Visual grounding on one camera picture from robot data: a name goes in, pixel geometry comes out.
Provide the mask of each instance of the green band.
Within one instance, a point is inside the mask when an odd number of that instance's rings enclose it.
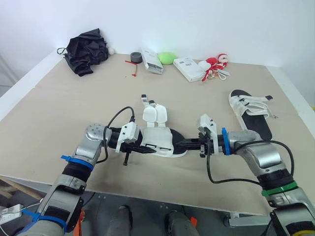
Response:
[[[263,190],[261,192],[261,195],[264,196],[264,197],[268,197],[272,194],[276,194],[276,193],[283,193],[287,190],[290,190],[292,188],[295,188],[297,187],[297,183],[295,181],[293,181],[292,183],[289,183],[285,186],[281,186],[279,188],[273,188],[273,189],[270,189],[270,190]]]

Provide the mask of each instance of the black strap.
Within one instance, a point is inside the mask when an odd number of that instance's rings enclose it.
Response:
[[[59,55],[61,55],[65,50],[66,50],[66,48],[58,48],[58,49],[57,49],[57,53],[58,53]]]

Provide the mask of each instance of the black sole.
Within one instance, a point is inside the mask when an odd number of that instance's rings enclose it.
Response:
[[[239,89],[234,90],[231,93],[231,97],[240,95],[251,96],[249,93]],[[256,131],[260,135],[262,140],[272,139],[272,134],[264,115],[250,116],[246,112],[244,112],[244,114],[242,115],[242,119],[247,129]]]

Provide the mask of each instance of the green sponge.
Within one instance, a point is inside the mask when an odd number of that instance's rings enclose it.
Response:
[[[157,57],[163,65],[173,64],[173,60],[177,58],[174,53],[159,53]]]

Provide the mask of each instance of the white box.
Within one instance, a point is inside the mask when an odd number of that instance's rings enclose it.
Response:
[[[202,80],[206,72],[190,57],[177,58],[173,64],[189,82]]]
[[[21,210],[21,204],[0,210],[0,225],[19,218],[22,215]]]
[[[141,48],[141,56],[147,70],[157,74],[163,73],[164,68],[159,61],[156,52],[149,48]]]

